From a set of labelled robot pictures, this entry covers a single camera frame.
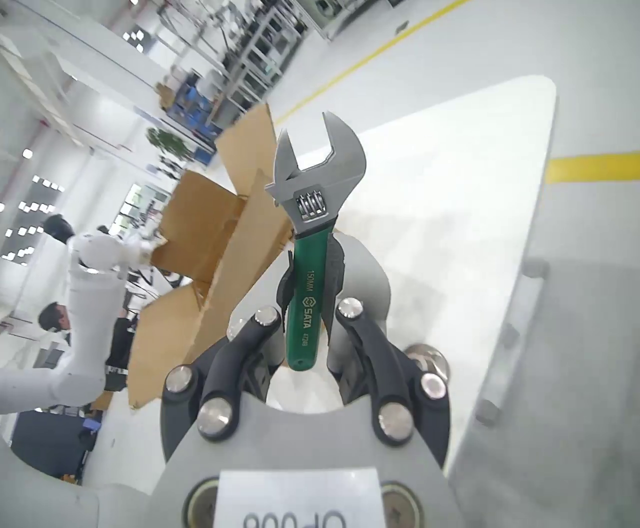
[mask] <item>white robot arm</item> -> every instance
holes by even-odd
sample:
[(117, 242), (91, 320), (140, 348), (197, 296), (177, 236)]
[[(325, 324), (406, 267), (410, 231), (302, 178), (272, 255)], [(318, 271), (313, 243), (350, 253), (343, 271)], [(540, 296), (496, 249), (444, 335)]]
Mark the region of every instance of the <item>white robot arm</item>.
[(70, 351), (55, 369), (0, 369), (0, 414), (62, 404), (81, 406), (104, 390), (105, 361), (122, 309), (129, 268), (148, 264), (154, 244), (99, 231), (67, 241)]

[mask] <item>cardboard box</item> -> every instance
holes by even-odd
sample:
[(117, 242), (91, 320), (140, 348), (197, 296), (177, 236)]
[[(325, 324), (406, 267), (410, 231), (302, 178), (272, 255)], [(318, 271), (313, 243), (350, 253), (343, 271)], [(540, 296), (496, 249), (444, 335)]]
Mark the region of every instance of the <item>cardboard box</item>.
[(168, 242), (152, 262), (194, 282), (140, 314), (127, 383), (133, 408), (162, 394), (169, 370), (224, 337), (233, 309), (291, 238), (289, 218), (264, 190), (276, 150), (269, 108), (247, 112), (216, 146), (239, 196), (188, 173), (167, 204), (159, 228)]
[(92, 411), (106, 411), (109, 408), (109, 404), (113, 398), (113, 393), (105, 390), (98, 398), (91, 404)]

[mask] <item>person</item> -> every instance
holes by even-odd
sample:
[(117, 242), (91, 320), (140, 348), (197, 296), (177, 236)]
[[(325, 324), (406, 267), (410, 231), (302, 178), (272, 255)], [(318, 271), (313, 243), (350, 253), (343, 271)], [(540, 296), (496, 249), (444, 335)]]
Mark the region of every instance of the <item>person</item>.
[(63, 244), (66, 244), (75, 234), (69, 222), (67, 222), (61, 214), (49, 216), (42, 223), (42, 230)]
[[(136, 318), (130, 321), (126, 315), (127, 311), (123, 308), (113, 327), (111, 353), (105, 362), (106, 365), (119, 369), (126, 369), (129, 364), (131, 345), (134, 338), (134, 333), (129, 330), (134, 329), (137, 323)], [(67, 307), (57, 302), (47, 305), (38, 316), (38, 324), (43, 330), (47, 331), (62, 332), (71, 330)], [(67, 335), (66, 341), (71, 345), (70, 335)]]

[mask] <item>metal rack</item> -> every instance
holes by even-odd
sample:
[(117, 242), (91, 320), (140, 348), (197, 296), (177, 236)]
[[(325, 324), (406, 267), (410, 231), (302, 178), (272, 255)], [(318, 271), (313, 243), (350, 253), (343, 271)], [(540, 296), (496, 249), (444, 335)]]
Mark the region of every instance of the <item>metal rack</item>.
[(276, 5), (261, 18), (256, 29), (249, 26), (248, 32), (253, 31), (253, 35), (232, 62), (226, 86), (221, 87), (207, 125), (214, 121), (224, 100), (244, 113), (282, 77), (284, 65), (301, 38), (289, 17), (292, 14), (284, 6)]

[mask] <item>label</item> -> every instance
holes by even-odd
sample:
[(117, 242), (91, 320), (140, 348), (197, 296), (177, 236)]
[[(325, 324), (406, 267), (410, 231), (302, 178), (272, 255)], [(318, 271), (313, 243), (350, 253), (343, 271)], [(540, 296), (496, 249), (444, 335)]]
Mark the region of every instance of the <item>label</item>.
[(375, 468), (223, 471), (214, 528), (385, 528)]

